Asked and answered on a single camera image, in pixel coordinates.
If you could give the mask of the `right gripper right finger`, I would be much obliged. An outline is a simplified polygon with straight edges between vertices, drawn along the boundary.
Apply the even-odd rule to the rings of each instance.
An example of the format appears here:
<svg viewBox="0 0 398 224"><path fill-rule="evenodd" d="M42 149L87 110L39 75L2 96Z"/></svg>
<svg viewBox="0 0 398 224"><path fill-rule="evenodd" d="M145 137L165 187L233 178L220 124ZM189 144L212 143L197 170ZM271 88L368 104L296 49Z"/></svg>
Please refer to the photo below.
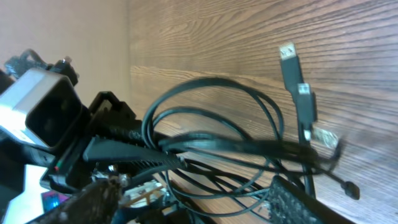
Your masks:
<svg viewBox="0 0 398 224"><path fill-rule="evenodd" d="M267 200L273 224L353 224L280 176L273 177Z"/></svg>

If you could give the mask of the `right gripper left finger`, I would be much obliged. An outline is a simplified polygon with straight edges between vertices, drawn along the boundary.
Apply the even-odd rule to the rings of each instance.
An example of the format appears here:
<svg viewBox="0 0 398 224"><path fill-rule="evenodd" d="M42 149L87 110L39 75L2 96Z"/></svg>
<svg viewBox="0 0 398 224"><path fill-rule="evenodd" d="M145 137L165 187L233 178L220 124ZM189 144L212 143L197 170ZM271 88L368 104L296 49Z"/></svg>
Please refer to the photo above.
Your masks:
<svg viewBox="0 0 398 224"><path fill-rule="evenodd" d="M119 207L120 197L121 185L118 180L100 179L30 222L32 224L109 224Z"/></svg>

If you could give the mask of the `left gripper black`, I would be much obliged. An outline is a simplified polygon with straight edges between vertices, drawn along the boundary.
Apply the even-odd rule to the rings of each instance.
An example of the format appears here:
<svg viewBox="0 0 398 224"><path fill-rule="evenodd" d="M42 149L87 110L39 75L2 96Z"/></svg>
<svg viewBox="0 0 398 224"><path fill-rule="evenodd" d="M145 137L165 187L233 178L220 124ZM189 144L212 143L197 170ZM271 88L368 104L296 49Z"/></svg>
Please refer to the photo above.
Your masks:
<svg viewBox="0 0 398 224"><path fill-rule="evenodd" d="M56 148L55 158L41 177L40 186L75 193L91 182L96 162L132 162L167 169L187 166L177 156L140 146L154 146L143 136L142 121L112 92L102 91L89 107L83 107L72 132Z"/></svg>

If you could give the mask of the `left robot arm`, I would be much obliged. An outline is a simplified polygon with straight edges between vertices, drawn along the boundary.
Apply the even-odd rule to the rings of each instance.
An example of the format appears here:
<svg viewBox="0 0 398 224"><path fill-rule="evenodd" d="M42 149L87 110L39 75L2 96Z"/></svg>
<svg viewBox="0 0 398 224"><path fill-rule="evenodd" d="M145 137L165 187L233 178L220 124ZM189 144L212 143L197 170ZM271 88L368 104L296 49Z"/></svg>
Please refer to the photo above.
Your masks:
<svg viewBox="0 0 398 224"><path fill-rule="evenodd" d="M152 174L186 167L176 153L150 149L141 122L111 92L98 93L52 150L1 136L1 210L23 192L25 165L46 167L41 186L67 194L36 223L110 223L121 205L123 188Z"/></svg>

